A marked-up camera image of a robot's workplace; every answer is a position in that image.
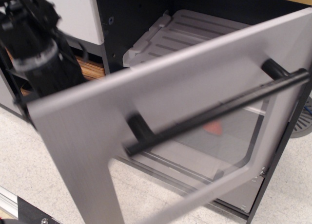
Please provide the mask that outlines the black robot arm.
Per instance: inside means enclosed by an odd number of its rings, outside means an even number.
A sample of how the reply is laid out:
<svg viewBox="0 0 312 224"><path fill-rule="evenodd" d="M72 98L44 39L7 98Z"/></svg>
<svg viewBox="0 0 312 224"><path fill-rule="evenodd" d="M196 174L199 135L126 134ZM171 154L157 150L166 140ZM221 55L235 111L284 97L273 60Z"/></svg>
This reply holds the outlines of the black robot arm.
<svg viewBox="0 0 312 224"><path fill-rule="evenodd" d="M25 107L36 99L86 82L81 67L47 0L0 0L0 43L12 56L15 71L26 77L33 93L17 96Z"/></svg>

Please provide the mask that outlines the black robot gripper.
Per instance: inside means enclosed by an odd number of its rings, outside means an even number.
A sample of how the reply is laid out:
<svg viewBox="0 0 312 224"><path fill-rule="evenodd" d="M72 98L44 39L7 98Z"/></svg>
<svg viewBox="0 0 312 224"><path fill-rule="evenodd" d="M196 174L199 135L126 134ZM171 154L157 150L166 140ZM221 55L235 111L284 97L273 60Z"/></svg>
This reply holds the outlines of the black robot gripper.
<svg viewBox="0 0 312 224"><path fill-rule="evenodd" d="M18 74L26 77L34 91L16 98L20 106L85 82L81 67L66 42L53 42L38 56L15 58L13 66Z"/></svg>

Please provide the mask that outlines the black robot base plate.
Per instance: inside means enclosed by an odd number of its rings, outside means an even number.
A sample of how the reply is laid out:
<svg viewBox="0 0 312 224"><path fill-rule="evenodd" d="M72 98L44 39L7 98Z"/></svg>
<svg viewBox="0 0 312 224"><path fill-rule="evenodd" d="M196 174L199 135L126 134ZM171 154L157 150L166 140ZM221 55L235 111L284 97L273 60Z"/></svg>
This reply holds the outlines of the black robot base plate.
<svg viewBox="0 0 312 224"><path fill-rule="evenodd" d="M60 224L59 221L28 203L21 197L17 197L18 220L25 224Z"/></svg>

